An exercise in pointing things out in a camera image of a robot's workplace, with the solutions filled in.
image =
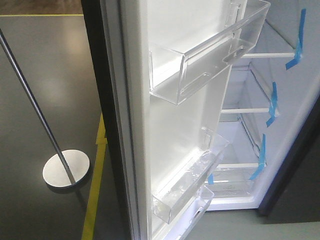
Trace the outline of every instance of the crisper drawer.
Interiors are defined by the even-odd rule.
[[[267,166],[266,137],[260,136],[252,126],[253,113],[228,115],[237,116],[237,119],[220,122],[217,132],[230,144],[220,155],[220,164],[212,171],[206,186],[214,192],[215,198],[249,197],[255,180]]]
[[[197,15],[200,2],[188,14],[183,2],[171,2],[166,15],[152,11],[149,23],[150,93],[179,105],[256,45],[270,3],[207,0],[208,11]]]

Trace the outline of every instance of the transparent plastic shelf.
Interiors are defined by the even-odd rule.
[[[179,178],[174,177],[161,190],[152,194],[153,213],[169,224],[185,207],[190,199],[195,198],[209,173],[218,165],[227,140],[215,135],[213,148],[204,151],[199,157],[192,158],[180,171]]]
[[[270,100],[251,70],[233,68],[230,74],[223,114],[268,113]]]
[[[206,212],[214,197],[214,193],[206,186],[202,186],[197,191],[196,198],[192,203],[177,216],[171,224],[166,224],[157,228],[158,231],[153,232],[153,240],[183,240]]]
[[[185,37],[179,44],[150,43],[151,95],[179,105],[256,45],[270,3],[237,2],[231,0],[225,11],[224,29],[207,39],[200,34],[197,42],[194,33],[192,40]]]

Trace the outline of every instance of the blue tape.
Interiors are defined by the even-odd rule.
[[[266,135],[262,135],[262,145],[260,148],[260,155],[259,155],[259,165],[249,180],[254,180],[258,177],[258,175],[263,171],[265,168],[266,163]]]
[[[307,13],[307,9],[304,8],[301,10],[299,33],[298,33],[298,39],[296,41],[295,54],[293,59],[289,61],[287,64],[285,64],[286,70],[297,65],[301,61],[303,47],[304,47],[304,28],[305,28],[306,13]]]
[[[266,121],[267,128],[270,127],[270,125],[275,121],[276,119],[276,109],[278,106],[278,92],[277,92],[277,84],[274,81],[272,83],[272,94],[271,94],[271,100],[270,100],[270,107],[269,107],[269,114],[270,118],[268,121]]]
[[[213,175],[213,173],[211,173],[210,176],[208,177],[208,184],[209,185],[214,184],[214,175]]]

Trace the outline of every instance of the stand base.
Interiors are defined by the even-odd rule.
[[[65,188],[77,184],[87,174],[90,166],[88,156],[79,150],[70,149],[62,151],[75,183],[71,184],[67,172],[58,156],[51,157],[43,167],[42,175],[44,181],[52,187]]]

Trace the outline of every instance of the dark floor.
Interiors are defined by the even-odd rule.
[[[93,167],[101,109],[83,17],[0,17],[0,28],[61,149],[85,152]],[[1,240],[81,239],[92,174],[71,190],[50,189],[42,170],[54,154],[0,48]],[[102,176],[97,240],[121,232],[108,160]]]
[[[0,15],[82,14],[81,0],[1,0]]]

